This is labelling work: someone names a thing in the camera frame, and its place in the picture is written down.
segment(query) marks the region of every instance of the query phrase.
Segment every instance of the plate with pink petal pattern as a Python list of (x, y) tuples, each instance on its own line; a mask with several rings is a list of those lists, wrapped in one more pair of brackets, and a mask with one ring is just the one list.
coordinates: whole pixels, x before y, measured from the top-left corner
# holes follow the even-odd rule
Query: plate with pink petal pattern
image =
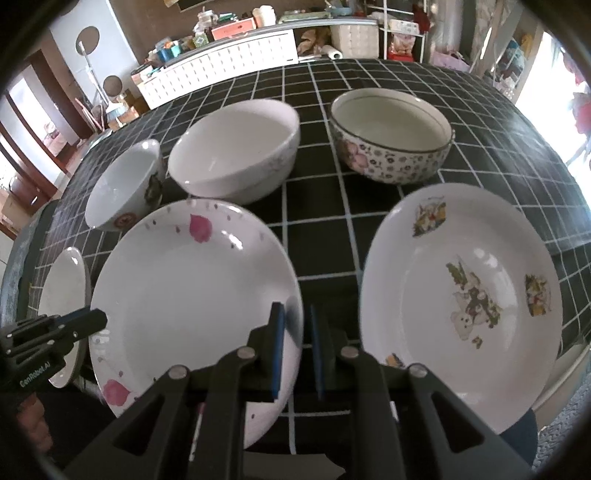
[(273, 232), (231, 203), (189, 199), (143, 218), (110, 254), (92, 298), (108, 321), (89, 339), (90, 357), (113, 413), (171, 366), (203, 368), (245, 345), (274, 301), (287, 312), (279, 399), (247, 404), (245, 447), (275, 422), (296, 381), (304, 320), (293, 266)]

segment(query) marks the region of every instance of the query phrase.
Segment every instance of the white drawer cabinet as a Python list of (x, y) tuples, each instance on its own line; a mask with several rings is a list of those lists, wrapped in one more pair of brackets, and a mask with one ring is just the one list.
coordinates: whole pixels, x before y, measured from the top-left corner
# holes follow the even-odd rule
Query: white drawer cabinet
[(239, 75), (298, 63), (293, 30), (212, 47), (138, 85), (150, 108)]

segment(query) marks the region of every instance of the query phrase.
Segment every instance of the bowl rim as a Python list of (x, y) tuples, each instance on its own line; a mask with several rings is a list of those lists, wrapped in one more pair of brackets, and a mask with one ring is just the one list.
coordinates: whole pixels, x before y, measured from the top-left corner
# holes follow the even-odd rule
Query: bowl rim
[[(249, 102), (249, 103), (251, 103), (251, 102), (269, 103), (269, 104), (281, 106), (282, 108), (287, 108), (287, 110), (290, 111), (290, 113), (295, 114), (295, 119), (297, 121), (296, 127), (293, 128), (290, 131), (289, 135), (287, 135), (281, 143), (278, 143), (277, 146), (275, 148), (273, 148), (273, 150), (271, 150), (269, 152), (269, 154), (266, 155), (265, 158), (262, 159), (261, 161), (259, 161), (258, 163), (255, 163), (253, 165), (248, 165), (243, 168), (237, 168), (237, 169), (235, 169), (231, 172), (228, 172), (224, 175), (220, 175), (220, 176), (210, 178), (210, 179), (200, 179), (200, 178), (188, 179), (186, 177), (182, 179), (181, 175), (179, 175), (179, 172), (177, 169), (177, 166), (179, 165), (180, 160), (178, 160), (178, 159), (175, 160), (177, 158), (177, 156), (179, 155), (177, 147), (181, 143), (181, 140), (186, 135), (188, 135), (190, 132), (196, 131), (197, 126), (199, 125), (199, 123), (201, 121), (204, 121), (205, 119), (210, 118), (211, 116), (219, 116), (220, 112), (224, 112), (224, 111), (227, 112), (228, 110), (235, 109), (236, 106), (246, 103), (246, 102)], [(204, 185), (213, 185), (213, 184), (217, 184), (218, 182), (223, 182), (223, 181), (226, 181), (229, 179), (240, 178), (240, 176), (248, 175), (251, 172), (257, 171), (261, 166), (266, 165), (269, 163), (269, 161), (273, 160), (274, 158), (277, 158), (279, 156), (279, 154), (283, 150), (285, 150), (285, 148), (290, 144), (290, 142), (294, 139), (294, 137), (296, 137), (298, 135), (300, 130), (301, 130), (300, 114), (298, 113), (296, 108), (291, 106), (289, 103), (285, 103), (285, 102), (282, 102), (280, 100), (276, 100), (273, 98), (255, 98), (255, 99), (250, 99), (250, 100), (243, 100), (242, 102), (232, 103), (231, 105), (226, 105), (218, 110), (215, 110), (215, 111), (205, 115), (203, 118), (200, 118), (197, 122), (195, 122), (193, 125), (191, 125), (189, 128), (187, 128), (187, 131), (179, 137), (177, 142), (174, 144), (173, 149), (170, 151), (170, 155), (168, 157), (168, 172), (169, 172), (170, 176), (180, 185), (180, 187), (187, 192), (189, 191), (187, 189), (191, 186), (192, 187), (199, 187), (199, 186), (204, 186)]]
[[(334, 111), (334, 108), (335, 108), (335, 104), (337, 102), (339, 102), (339, 101), (342, 102), (342, 98), (343, 97), (345, 97), (346, 95), (351, 94), (352, 92), (359, 92), (360, 90), (365, 90), (368, 93), (372, 93), (373, 92), (373, 93), (376, 93), (377, 94), (377, 95), (372, 95), (372, 96), (389, 97), (389, 98), (394, 99), (394, 100), (404, 100), (404, 98), (407, 98), (409, 100), (410, 99), (415, 99), (415, 100), (420, 100), (421, 102), (426, 103), (428, 106), (434, 108), (438, 113), (440, 113), (442, 119), (445, 120), (445, 122), (447, 123), (447, 125), (449, 125), (450, 131), (451, 131), (451, 135), (450, 135), (449, 140), (447, 142), (445, 142), (441, 147), (432, 148), (430, 150), (405, 150), (403, 148), (390, 147), (388, 145), (382, 145), (382, 144), (379, 144), (379, 143), (376, 143), (376, 142), (368, 141), (368, 140), (364, 139), (363, 137), (360, 137), (359, 135), (356, 135), (356, 134), (352, 133), (351, 131), (347, 130), (345, 127), (343, 127), (342, 124), (340, 124), (338, 122), (338, 120), (335, 118), (335, 116), (333, 114), (333, 111)], [(385, 150), (393, 150), (393, 151), (396, 151), (396, 152), (414, 153), (414, 154), (435, 153), (435, 152), (440, 152), (442, 150), (445, 150), (454, 141), (454, 139), (456, 138), (456, 131), (455, 131), (455, 129), (452, 127), (452, 125), (449, 122), (449, 120), (447, 120), (447, 118), (445, 118), (445, 116), (443, 115), (443, 113), (441, 113), (436, 106), (434, 106), (434, 105), (430, 104), (429, 102), (427, 102), (425, 100), (422, 100), (422, 99), (420, 99), (420, 98), (418, 98), (418, 97), (416, 97), (414, 95), (411, 95), (409, 93), (399, 92), (397, 90), (390, 90), (390, 89), (387, 89), (387, 88), (369, 87), (369, 88), (360, 88), (360, 89), (349, 90), (348, 92), (342, 93), (337, 98), (335, 98), (332, 101), (332, 103), (330, 104), (329, 114), (330, 114), (329, 115), (329, 121), (330, 122), (333, 122), (335, 125), (337, 125), (337, 127), (339, 127), (343, 132), (347, 133), (351, 137), (354, 137), (354, 138), (359, 139), (360, 141), (362, 141), (364, 143), (375, 145), (376, 147), (383, 148)]]
[[(150, 145), (148, 146), (148, 148), (143, 148), (142, 145), (146, 142), (150, 142)], [(127, 155), (129, 152), (131, 152), (132, 150), (138, 150), (141, 147), (140, 151), (144, 151), (147, 150), (151, 153), (154, 153), (154, 158), (152, 159), (152, 162), (150, 163), (150, 166), (146, 169), (144, 175), (141, 177), (141, 179), (138, 180), (137, 184), (135, 185), (135, 189), (133, 190), (133, 192), (126, 198), (126, 200), (123, 202), (123, 204), (120, 205), (120, 207), (117, 208), (116, 211), (114, 211), (113, 213), (111, 213), (109, 216), (104, 217), (104, 220), (101, 222), (92, 222), (94, 225), (91, 225), (88, 221), (88, 211), (89, 208), (88, 206), (91, 205), (91, 200), (93, 203), (96, 203), (98, 201), (97, 195), (98, 193), (96, 193), (94, 196), (93, 194), (96, 191), (96, 186), (97, 184), (100, 182), (100, 180), (103, 177), (106, 177), (108, 174), (112, 174), (113, 171), (115, 171), (115, 169), (118, 167), (118, 164), (122, 162), (122, 158)], [(138, 191), (138, 189), (144, 184), (144, 182), (151, 176), (154, 174), (153, 170), (154, 170), (154, 165), (157, 164), (160, 161), (160, 157), (162, 155), (162, 151), (161, 151), (161, 145), (160, 142), (154, 138), (147, 138), (146, 140), (142, 140), (141, 142), (137, 142), (135, 144), (133, 144), (132, 146), (130, 146), (129, 148), (127, 148), (123, 153), (121, 153), (120, 155), (117, 156), (116, 159), (113, 160), (113, 163), (111, 163), (111, 165), (109, 165), (106, 170), (100, 175), (100, 177), (98, 178), (98, 180), (96, 181), (95, 185), (92, 187), (92, 190), (90, 191), (90, 195), (88, 196), (88, 200), (86, 202), (86, 208), (84, 211), (84, 219), (86, 221), (86, 224), (93, 229), (96, 228), (101, 228), (103, 226), (105, 226), (107, 223), (109, 223), (110, 221), (115, 219), (115, 216), (121, 211), (125, 209), (125, 206), (129, 203), (129, 201), (131, 200), (131, 198), (133, 197), (133, 195)]]

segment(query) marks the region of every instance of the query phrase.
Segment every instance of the floral patterned bowl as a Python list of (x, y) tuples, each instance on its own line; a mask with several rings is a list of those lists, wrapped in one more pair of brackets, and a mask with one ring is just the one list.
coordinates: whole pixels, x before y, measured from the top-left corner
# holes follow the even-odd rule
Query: floral patterned bowl
[(388, 89), (340, 95), (330, 107), (329, 123), (340, 160), (384, 183), (416, 183), (434, 175), (454, 139), (433, 105)]

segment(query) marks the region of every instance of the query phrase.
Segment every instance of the small bowl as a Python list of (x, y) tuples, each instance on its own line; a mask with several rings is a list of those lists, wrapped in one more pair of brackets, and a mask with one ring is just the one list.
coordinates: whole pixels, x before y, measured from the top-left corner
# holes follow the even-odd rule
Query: small bowl
[(160, 204), (165, 174), (158, 141), (145, 140), (129, 147), (90, 192), (86, 223), (108, 232), (127, 230)]

